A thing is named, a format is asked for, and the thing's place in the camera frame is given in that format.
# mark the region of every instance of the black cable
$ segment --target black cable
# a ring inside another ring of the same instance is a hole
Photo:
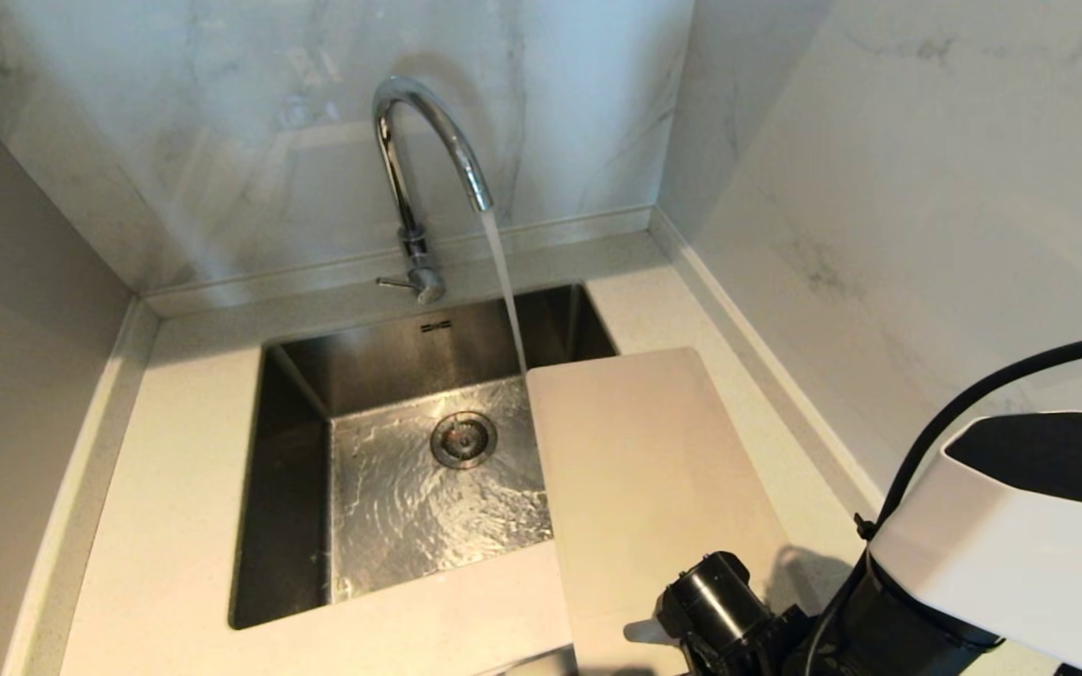
[[[862,551],[862,556],[867,556],[867,549]],[[816,624],[813,625],[812,640],[808,641],[808,653],[804,658],[804,676],[813,676],[813,663],[816,661],[816,651],[820,649],[821,637],[823,637],[824,631],[836,620],[837,612],[841,612],[842,607],[850,599],[850,594],[854,594],[854,587],[857,587],[858,582],[862,580],[863,571],[862,558],[859,558],[858,564],[854,565],[854,568],[850,569],[849,576],[837,588],[837,594],[833,594],[833,598],[829,599],[829,604],[826,605],[820,617],[817,617]]]
[[[859,522],[858,531],[859,534],[862,534],[862,539],[871,540],[874,538],[875,531],[880,530],[880,526],[883,526],[884,521],[887,521],[893,512],[900,506],[900,502],[905,500],[905,493],[908,491],[909,483],[913,480],[913,475],[918,470],[918,466],[921,465],[921,461],[929,452],[933,442],[941,437],[941,433],[946,432],[946,428],[950,427],[950,424],[954,423],[958,416],[963,415],[963,412],[975,406],[975,402],[978,402],[979,399],[994,393],[997,389],[1003,388],[1010,382],[1018,381],[1032,373],[1046,371],[1048,368],[1073,362],[1073,360],[1079,359],[1082,359],[1082,341],[1055,347],[1053,350],[1046,350],[1031,356],[1031,358],[1018,360],[1016,363],[1008,364],[1000,369],[1000,371],[982,377],[982,380],[971,385],[969,388],[963,389],[952,401],[946,403],[946,407],[937,412],[937,415],[933,416],[933,420],[924,426],[924,429],[921,430],[920,436],[915,438],[913,446],[909,449],[907,456],[905,456],[905,462],[900,463],[900,467],[896,472],[896,478],[893,479],[893,485],[887,489],[887,496],[884,498],[884,506],[879,512],[879,518],[875,523]],[[846,578],[846,581],[837,589],[837,594],[833,595],[833,598],[829,600],[829,605],[826,605],[819,619],[816,620],[816,625],[813,626],[812,641],[808,642],[808,654],[804,659],[804,676],[813,675],[813,662],[815,662],[816,651],[820,647],[821,637],[823,637],[824,631],[829,625],[836,620],[837,612],[841,612],[846,600],[850,598],[854,587],[858,585],[859,579],[862,578],[862,559],[860,559],[854,566],[854,569],[850,570],[850,576]]]
[[[761,676],[779,676],[779,673],[774,671],[774,665],[770,664],[770,655],[767,654],[765,649],[757,651],[757,660]]]

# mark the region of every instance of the sink basin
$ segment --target sink basin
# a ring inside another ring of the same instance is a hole
[[[516,295],[529,368],[616,349],[580,286]],[[266,347],[233,628],[552,538],[502,300]]]

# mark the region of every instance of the running water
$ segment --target running water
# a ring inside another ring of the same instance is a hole
[[[499,274],[499,287],[503,290],[503,302],[507,304],[507,321],[512,322],[512,341],[516,341],[516,359],[520,362],[520,375],[528,371],[524,363],[524,342],[520,341],[520,321],[516,319],[516,296],[512,295],[512,280],[507,278],[507,262],[503,260],[503,243],[499,240],[499,226],[494,223],[494,210],[481,212],[481,228],[490,242],[490,255],[494,259],[494,271]]]

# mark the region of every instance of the faucet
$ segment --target faucet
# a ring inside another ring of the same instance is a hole
[[[403,160],[395,150],[395,121],[391,110],[396,103],[407,103],[417,108],[433,131],[441,137],[445,149],[450,154],[453,165],[459,170],[462,184],[465,185],[470,204],[476,211],[492,209],[490,189],[481,176],[478,160],[465,134],[454,123],[445,104],[426,89],[421,82],[409,77],[390,77],[379,85],[373,93],[373,133],[378,136],[379,148],[382,149],[382,161],[387,168],[391,180],[391,193],[395,197],[395,208],[399,210],[399,242],[403,243],[405,264],[408,266],[407,281],[398,279],[378,278],[379,286],[409,288],[417,292],[417,301],[421,304],[434,303],[445,295],[445,281],[441,274],[434,267],[428,243],[424,240],[424,226],[417,222],[417,214],[411,209],[408,191],[408,176],[403,172]]]

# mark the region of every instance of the faucet handle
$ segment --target faucet handle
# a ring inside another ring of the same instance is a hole
[[[379,287],[398,287],[398,288],[409,288],[409,290],[418,291],[415,283],[409,281],[403,281],[403,279],[390,279],[386,277],[380,277],[374,279],[374,283]]]
[[[445,281],[441,281],[441,275],[428,267],[412,268],[408,271],[407,281],[379,277],[374,282],[379,287],[409,288],[417,292],[417,303],[422,305],[436,303],[439,296],[445,295]]]

